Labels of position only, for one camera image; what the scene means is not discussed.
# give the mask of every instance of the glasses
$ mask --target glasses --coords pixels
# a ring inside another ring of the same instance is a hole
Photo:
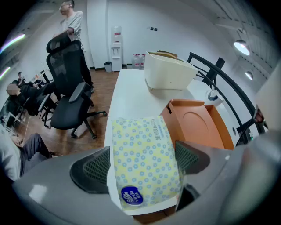
[[[61,5],[58,10],[61,11],[62,7],[65,6],[65,5],[70,5],[70,4],[67,3],[67,4],[64,4],[64,5]]]

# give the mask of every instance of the orange box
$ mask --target orange box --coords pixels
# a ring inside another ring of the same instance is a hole
[[[175,141],[189,141],[210,147],[233,150],[230,134],[213,105],[203,101],[172,99],[161,113]]]

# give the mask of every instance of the chair armrest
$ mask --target chair armrest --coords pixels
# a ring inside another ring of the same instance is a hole
[[[30,100],[30,97],[27,98],[27,100],[25,101],[25,103],[22,106],[25,106],[29,100]]]
[[[86,87],[86,83],[85,82],[81,82],[77,85],[77,87],[75,88],[74,92],[72,93],[70,99],[69,99],[69,103],[74,103],[78,100],[78,98],[82,95],[83,91],[85,90]]]
[[[43,102],[41,103],[41,105],[39,106],[38,111],[41,112],[44,109],[45,103],[48,100],[48,98],[51,96],[51,94],[46,95],[46,97],[44,98]]]

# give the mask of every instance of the white t-shirt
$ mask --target white t-shirt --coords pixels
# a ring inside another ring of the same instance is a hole
[[[73,28],[74,33],[73,35],[69,35],[71,41],[79,40],[81,42],[81,48],[83,50],[83,45],[81,41],[81,21],[83,17],[82,11],[73,12],[72,16],[65,18],[60,22],[60,32],[63,32],[67,28]]]
[[[0,143],[0,163],[6,176],[15,181],[19,179],[21,172],[20,150],[2,125],[0,125]]]

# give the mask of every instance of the ceiling light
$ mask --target ceiling light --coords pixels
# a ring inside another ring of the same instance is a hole
[[[250,55],[250,51],[247,47],[247,43],[243,40],[237,40],[234,42],[234,46],[243,54]]]
[[[250,79],[253,80],[253,74],[250,71],[245,72],[245,75]]]
[[[8,42],[7,44],[5,44],[4,46],[1,47],[1,50],[0,50],[0,54],[6,49],[8,48],[10,45],[12,45],[13,43],[15,43],[16,41],[22,39],[25,37],[25,34],[22,34],[16,38],[14,38],[13,40],[11,40],[10,42]]]
[[[5,75],[5,73],[7,73],[7,71],[10,69],[10,67],[7,67],[3,73],[1,73],[0,75],[0,79]]]

